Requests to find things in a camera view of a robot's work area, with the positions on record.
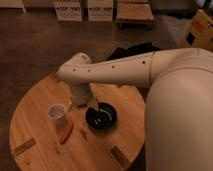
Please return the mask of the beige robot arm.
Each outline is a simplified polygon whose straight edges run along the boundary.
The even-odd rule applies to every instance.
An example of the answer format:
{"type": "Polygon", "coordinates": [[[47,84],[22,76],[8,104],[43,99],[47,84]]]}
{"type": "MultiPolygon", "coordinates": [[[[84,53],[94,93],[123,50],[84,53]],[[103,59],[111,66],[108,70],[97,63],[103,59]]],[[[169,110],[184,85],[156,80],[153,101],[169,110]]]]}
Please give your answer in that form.
{"type": "Polygon", "coordinates": [[[213,171],[213,52],[179,48],[100,63],[77,53],[57,75],[74,104],[90,101],[92,83],[147,88],[146,171],[213,171]]]}

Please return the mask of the beige cylindrical gripper body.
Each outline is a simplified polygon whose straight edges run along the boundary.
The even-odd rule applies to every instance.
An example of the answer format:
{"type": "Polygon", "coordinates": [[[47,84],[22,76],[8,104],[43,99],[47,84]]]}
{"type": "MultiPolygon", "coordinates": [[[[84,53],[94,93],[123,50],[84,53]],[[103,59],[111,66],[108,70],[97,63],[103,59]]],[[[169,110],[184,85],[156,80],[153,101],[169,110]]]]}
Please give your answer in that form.
{"type": "Polygon", "coordinates": [[[73,104],[77,106],[87,104],[91,101],[92,97],[93,94],[88,83],[70,85],[70,98],[73,104]]]}

